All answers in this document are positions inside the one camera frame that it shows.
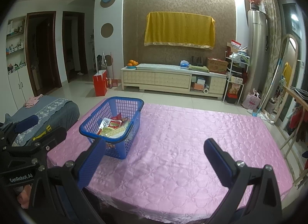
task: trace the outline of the potted plant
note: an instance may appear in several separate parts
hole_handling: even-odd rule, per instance
[[[262,0],[249,0],[250,2],[250,8],[252,10],[259,10],[259,6],[261,4]]]

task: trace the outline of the pink bag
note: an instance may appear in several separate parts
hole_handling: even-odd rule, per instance
[[[242,106],[246,109],[256,110],[260,104],[261,98],[259,93],[254,89],[252,93],[249,93],[246,96],[246,99],[243,101]]]

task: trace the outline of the patterned wallpaper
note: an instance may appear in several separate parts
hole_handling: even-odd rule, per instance
[[[152,11],[187,12],[211,16],[216,21],[216,43],[213,50],[175,46],[144,46],[146,17]],[[179,65],[191,56],[224,58],[226,43],[235,39],[234,0],[124,0],[124,64],[130,59],[139,63]]]

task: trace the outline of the yellow object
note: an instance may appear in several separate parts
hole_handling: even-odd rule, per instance
[[[46,127],[46,130],[45,130],[43,133],[41,133],[41,134],[40,134],[39,136],[37,136],[37,137],[33,137],[32,140],[36,140],[36,139],[39,139],[39,138],[43,137],[44,135],[46,135],[47,132],[50,132],[51,130],[52,130],[52,129],[51,129],[51,126],[48,125],[48,126]]]
[[[215,20],[199,14],[150,12],[147,15],[144,45],[213,49]]]
[[[289,82],[290,82],[290,79],[291,79],[291,74],[292,74],[292,68],[290,66],[290,64],[288,62],[285,63],[285,68],[283,70],[283,76],[285,78],[285,81],[286,81],[286,86],[288,87],[289,86]]]

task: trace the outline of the patterned curtain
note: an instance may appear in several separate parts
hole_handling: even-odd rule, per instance
[[[281,45],[281,17],[279,11],[279,5],[277,0],[263,0],[265,12],[268,16],[268,29],[269,29],[269,69],[267,78],[262,90],[261,100],[263,101],[273,76],[276,70],[276,64],[279,58],[280,45]]]

